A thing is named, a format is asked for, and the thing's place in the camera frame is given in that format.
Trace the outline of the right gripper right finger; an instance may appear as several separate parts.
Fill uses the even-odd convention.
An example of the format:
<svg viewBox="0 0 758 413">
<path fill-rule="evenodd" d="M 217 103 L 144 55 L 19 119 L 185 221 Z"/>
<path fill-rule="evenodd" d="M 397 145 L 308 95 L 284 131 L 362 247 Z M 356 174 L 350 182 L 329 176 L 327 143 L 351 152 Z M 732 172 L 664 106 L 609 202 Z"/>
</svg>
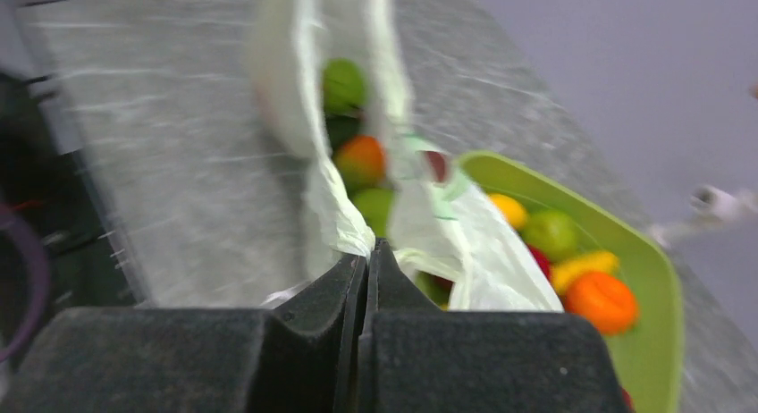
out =
<svg viewBox="0 0 758 413">
<path fill-rule="evenodd" d="M 359 412 L 625 412 L 600 334 L 548 312 L 439 309 L 390 245 L 368 265 L 358 337 Z"/>
</svg>

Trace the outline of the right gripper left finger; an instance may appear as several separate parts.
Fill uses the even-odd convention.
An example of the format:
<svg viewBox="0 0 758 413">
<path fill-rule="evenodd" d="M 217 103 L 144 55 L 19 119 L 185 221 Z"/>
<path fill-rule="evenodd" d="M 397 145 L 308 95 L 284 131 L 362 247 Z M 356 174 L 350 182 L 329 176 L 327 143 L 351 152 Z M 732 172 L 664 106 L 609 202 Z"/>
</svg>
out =
<svg viewBox="0 0 758 413">
<path fill-rule="evenodd" d="M 4 412 L 345 412 L 366 260 L 261 308 L 72 308 L 37 337 Z"/>
</svg>

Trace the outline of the light green plastic bag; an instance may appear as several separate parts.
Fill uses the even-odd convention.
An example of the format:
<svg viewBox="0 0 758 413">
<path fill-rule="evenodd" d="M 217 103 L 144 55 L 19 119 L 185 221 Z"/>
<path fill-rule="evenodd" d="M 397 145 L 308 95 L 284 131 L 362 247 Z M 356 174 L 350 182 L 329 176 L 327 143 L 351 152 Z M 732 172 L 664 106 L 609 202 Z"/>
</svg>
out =
<svg viewBox="0 0 758 413">
<path fill-rule="evenodd" d="M 453 281 L 458 310 L 561 311 L 557 294 L 500 210 L 448 154 L 417 135 L 393 0 L 257 0 L 248 74 L 268 130 L 307 164 L 302 214 L 310 277 L 338 253 L 367 257 L 374 232 L 350 202 L 324 126 L 322 69 L 334 55 L 367 81 L 368 129 L 395 191 L 389 243 L 400 268 Z M 433 181 L 422 155 L 444 153 L 449 181 Z"/>
</svg>

